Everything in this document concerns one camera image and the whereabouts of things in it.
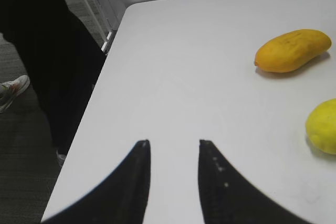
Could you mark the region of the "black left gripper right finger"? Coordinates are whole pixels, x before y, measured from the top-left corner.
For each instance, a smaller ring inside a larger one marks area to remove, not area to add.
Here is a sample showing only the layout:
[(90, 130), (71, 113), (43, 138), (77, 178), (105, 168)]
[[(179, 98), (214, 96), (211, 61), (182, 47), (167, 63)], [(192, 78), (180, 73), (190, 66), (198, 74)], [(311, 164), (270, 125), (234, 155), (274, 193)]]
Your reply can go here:
[(205, 223), (306, 223), (260, 192), (209, 140), (200, 140), (198, 191)]

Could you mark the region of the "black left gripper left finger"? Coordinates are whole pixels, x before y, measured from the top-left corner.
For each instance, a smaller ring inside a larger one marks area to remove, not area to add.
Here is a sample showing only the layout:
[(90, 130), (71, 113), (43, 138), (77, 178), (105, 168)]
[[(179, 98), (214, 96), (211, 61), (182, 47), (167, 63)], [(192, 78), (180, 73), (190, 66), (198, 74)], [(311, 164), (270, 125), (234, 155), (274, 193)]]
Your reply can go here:
[(98, 186), (42, 223), (142, 223), (150, 180), (150, 141), (141, 140)]

